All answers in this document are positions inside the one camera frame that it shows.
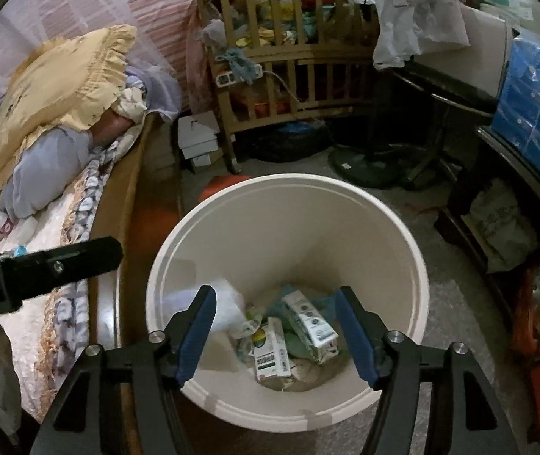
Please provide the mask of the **rainbow medicine box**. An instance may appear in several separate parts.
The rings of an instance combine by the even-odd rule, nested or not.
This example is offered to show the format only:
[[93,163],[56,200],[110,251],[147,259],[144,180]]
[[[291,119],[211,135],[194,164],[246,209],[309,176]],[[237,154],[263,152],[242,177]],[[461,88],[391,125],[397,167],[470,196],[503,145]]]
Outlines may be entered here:
[[290,358],[281,320],[269,316],[251,337],[258,382],[291,377]]

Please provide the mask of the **white cardboard boxes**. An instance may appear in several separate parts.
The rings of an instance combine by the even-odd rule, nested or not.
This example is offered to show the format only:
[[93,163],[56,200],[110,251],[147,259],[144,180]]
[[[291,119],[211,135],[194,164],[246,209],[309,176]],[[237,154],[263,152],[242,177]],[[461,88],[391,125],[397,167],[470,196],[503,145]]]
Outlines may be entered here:
[[212,111],[183,116],[178,121],[177,131],[179,149],[193,171],[208,168],[222,158],[219,125]]

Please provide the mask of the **cream plastic trash bucket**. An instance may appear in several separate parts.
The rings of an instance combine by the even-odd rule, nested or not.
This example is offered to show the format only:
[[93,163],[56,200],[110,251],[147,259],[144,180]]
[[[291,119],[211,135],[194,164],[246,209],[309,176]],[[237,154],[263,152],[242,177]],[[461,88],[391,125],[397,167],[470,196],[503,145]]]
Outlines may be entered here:
[[[421,251],[404,222],[377,197],[308,174],[258,177],[199,203],[170,232],[147,282],[146,318],[160,330],[205,284],[218,308],[280,315],[305,297],[326,311],[347,286],[391,330],[420,341],[429,307]],[[226,326],[212,332],[183,395],[244,428],[303,432],[344,421],[379,394],[362,381],[350,350],[322,365],[300,364],[290,385],[260,381]]]

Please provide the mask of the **blue storage box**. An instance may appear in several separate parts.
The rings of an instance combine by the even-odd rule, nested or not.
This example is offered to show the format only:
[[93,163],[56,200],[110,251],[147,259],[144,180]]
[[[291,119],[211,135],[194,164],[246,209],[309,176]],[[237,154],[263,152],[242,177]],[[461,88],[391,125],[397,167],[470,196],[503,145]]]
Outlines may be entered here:
[[540,172],[540,41],[515,37],[491,131]]

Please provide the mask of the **white green box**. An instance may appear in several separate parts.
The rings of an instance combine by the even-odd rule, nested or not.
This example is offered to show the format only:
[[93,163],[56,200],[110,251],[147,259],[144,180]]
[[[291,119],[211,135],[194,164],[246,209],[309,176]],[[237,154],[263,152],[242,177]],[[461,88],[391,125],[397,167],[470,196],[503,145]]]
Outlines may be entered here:
[[293,329],[303,333],[313,347],[322,348],[339,338],[336,330],[301,291],[295,290],[283,296],[281,301]]

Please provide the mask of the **brown white patterned blanket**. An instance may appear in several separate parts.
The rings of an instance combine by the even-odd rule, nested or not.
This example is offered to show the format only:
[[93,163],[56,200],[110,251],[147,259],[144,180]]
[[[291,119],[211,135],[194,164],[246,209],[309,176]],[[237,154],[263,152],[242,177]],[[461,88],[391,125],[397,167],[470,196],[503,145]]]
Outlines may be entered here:
[[[74,200],[69,206],[60,233],[61,245],[86,245],[90,239],[99,203],[116,163],[130,150],[139,137],[147,115],[146,92],[137,86],[127,87],[111,106],[111,111],[133,122],[126,133],[110,146],[96,147],[86,168],[70,188]],[[89,344],[88,281],[73,281],[51,294],[49,315],[44,330],[44,358],[38,369],[47,387],[56,391],[66,379],[78,356]]]

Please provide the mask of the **grey-blue fleece blanket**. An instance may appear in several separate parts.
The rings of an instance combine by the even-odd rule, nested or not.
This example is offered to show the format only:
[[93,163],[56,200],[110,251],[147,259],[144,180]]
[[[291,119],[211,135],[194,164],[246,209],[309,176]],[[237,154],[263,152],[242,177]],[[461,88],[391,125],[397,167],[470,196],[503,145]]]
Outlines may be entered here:
[[91,157],[92,136],[57,126],[27,149],[0,191],[0,211],[12,221],[27,219],[60,196]]

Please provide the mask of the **wooden bed frame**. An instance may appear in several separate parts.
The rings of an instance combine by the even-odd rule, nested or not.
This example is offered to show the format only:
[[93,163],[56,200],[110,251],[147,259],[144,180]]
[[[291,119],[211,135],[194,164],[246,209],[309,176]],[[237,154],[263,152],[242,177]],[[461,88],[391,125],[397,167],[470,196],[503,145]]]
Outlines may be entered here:
[[88,281],[89,338],[106,349],[147,336],[146,289],[154,259],[179,220],[178,170],[171,129],[153,113],[135,145],[111,169],[91,236],[123,248],[118,269]]

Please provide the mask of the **wooden baby crib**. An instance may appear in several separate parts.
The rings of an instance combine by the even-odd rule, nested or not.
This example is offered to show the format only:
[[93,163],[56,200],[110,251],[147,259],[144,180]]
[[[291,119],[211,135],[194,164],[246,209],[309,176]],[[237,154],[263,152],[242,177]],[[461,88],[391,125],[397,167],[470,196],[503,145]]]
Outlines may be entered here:
[[196,0],[228,170],[238,133],[345,114],[362,100],[380,26],[352,0]]

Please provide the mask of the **yellow ruffled pillow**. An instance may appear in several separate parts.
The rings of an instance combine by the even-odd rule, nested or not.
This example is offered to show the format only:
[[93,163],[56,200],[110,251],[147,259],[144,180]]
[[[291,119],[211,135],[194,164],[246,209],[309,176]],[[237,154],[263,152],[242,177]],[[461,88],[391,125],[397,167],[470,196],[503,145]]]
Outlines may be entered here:
[[125,86],[136,27],[51,39],[15,70],[0,103],[0,191],[22,154],[55,126],[89,129]]

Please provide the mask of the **pink quilted bedspread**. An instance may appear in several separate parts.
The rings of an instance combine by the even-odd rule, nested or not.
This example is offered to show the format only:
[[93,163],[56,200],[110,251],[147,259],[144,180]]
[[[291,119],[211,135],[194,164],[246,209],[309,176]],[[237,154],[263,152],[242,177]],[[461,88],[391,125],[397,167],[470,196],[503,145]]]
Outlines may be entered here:
[[68,188],[0,241],[0,270],[17,309],[0,315],[12,348],[21,406],[47,414],[89,340],[88,265],[78,244],[90,236],[98,202]]

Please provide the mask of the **green fuzzy sock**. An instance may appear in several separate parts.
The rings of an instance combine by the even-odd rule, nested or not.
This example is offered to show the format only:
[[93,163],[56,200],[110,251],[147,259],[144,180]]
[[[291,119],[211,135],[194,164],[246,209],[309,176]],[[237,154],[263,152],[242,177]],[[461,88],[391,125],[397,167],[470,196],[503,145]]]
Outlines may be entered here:
[[293,358],[307,359],[307,361],[317,362],[315,355],[310,352],[301,338],[293,332],[284,333],[284,341],[288,354]]

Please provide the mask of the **white plastic bag pile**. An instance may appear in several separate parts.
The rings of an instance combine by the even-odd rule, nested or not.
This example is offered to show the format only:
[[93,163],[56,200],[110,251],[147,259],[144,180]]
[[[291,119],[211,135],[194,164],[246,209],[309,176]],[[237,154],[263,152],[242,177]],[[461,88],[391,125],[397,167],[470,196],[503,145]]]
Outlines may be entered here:
[[352,0],[375,6],[380,34],[375,68],[402,68],[416,55],[470,45],[458,0]]

